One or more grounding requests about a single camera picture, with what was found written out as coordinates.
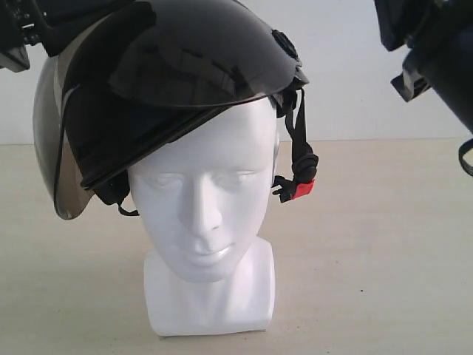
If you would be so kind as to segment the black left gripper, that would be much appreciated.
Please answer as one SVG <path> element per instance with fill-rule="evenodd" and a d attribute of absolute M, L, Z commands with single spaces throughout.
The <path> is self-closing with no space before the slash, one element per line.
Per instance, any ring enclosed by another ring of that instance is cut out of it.
<path fill-rule="evenodd" d="M 28 70 L 28 45 L 59 54 L 79 32 L 84 13 L 84 1 L 2 1 L 1 68 Z"/>

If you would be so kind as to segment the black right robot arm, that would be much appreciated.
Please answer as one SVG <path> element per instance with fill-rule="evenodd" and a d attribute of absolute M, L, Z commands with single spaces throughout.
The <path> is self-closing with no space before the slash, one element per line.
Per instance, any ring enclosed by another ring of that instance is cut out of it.
<path fill-rule="evenodd" d="M 391 85 L 410 102 L 433 89 L 468 130 L 472 129 L 472 1 L 375 0 L 381 43 L 392 52 L 407 46 Z"/>

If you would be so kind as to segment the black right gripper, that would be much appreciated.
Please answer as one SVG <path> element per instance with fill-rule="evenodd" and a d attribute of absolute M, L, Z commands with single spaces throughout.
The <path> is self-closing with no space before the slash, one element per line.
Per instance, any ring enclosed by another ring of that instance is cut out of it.
<path fill-rule="evenodd" d="M 436 8 L 435 1 L 428 0 L 374 0 L 374 5 L 381 43 L 388 52 L 404 46 Z M 401 73 L 390 81 L 406 103 L 431 88 L 419 73 L 420 59 L 410 51 L 402 63 Z"/>

